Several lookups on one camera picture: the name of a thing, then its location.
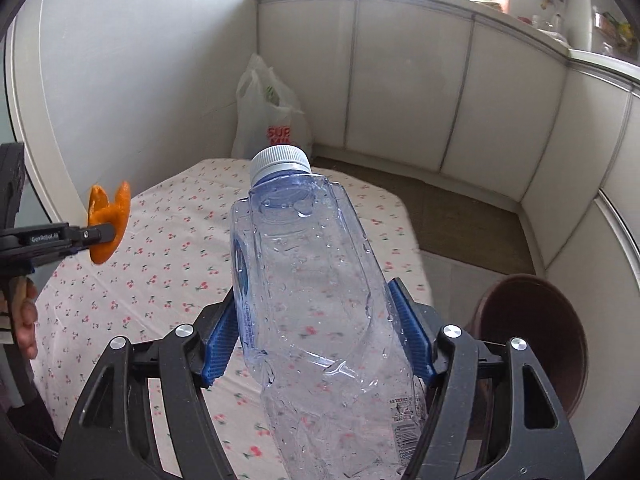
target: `brown trash can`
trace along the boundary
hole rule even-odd
[[[587,344],[569,300],[547,280],[513,274],[485,293],[467,327],[476,339],[506,343],[523,338],[551,381],[568,416],[587,376]]]

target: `plastic bottle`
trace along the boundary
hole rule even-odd
[[[250,174],[232,207],[234,295],[290,478],[399,478],[424,398],[356,212],[296,147],[263,150]]]

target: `orange peel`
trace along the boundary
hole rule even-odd
[[[116,191],[114,202],[109,202],[105,190],[97,184],[91,188],[89,195],[89,219],[88,225],[112,224],[116,235],[111,242],[97,244],[89,247],[91,261],[96,265],[106,262],[116,251],[122,241],[124,231],[129,222],[131,209],[131,191],[129,183],[123,182]]]

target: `blue gripper pad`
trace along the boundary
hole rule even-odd
[[[398,311],[398,318],[404,333],[398,333],[406,358],[414,375],[429,384],[436,373],[433,368],[431,343],[415,317],[414,311],[396,282],[389,282],[391,298]]]
[[[222,313],[205,346],[204,366],[200,374],[207,387],[225,373],[231,354],[238,341],[236,304],[231,301]]]

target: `white plastic bag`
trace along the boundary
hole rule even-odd
[[[253,158],[274,144],[293,144],[311,156],[313,140],[300,102],[257,54],[236,90],[238,129],[233,158]]]

